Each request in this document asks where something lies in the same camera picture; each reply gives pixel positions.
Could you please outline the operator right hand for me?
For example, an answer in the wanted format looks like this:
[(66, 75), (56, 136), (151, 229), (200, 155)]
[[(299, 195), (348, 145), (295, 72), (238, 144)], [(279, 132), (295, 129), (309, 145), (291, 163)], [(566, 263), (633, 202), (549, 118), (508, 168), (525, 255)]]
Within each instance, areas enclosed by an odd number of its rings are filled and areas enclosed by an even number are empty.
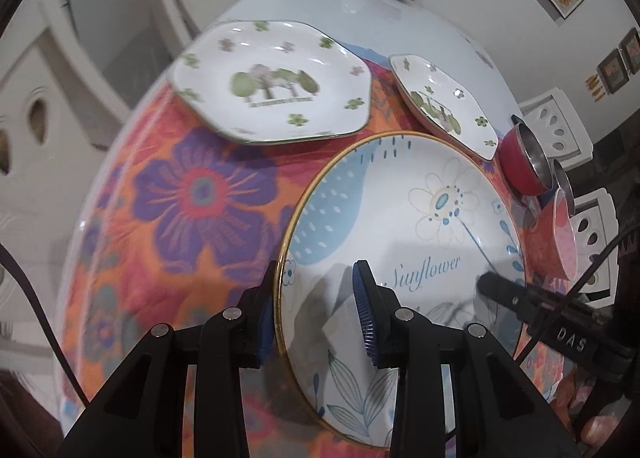
[[(555, 397), (550, 403), (555, 415), (558, 416), (563, 423), (563, 426), (565, 426), (565, 429), (570, 433), (575, 441), (578, 440), (578, 437), (576, 436), (572, 426), (570, 409), (579, 404), (578, 386), (576, 386), (576, 372), (576, 368), (572, 369), (560, 381), (558, 388), (555, 391)], [(579, 439), (584, 444), (592, 448), (600, 448), (612, 435), (617, 424), (618, 420), (614, 416), (598, 415), (586, 422), (582, 428), (582, 432), (579, 434)]]

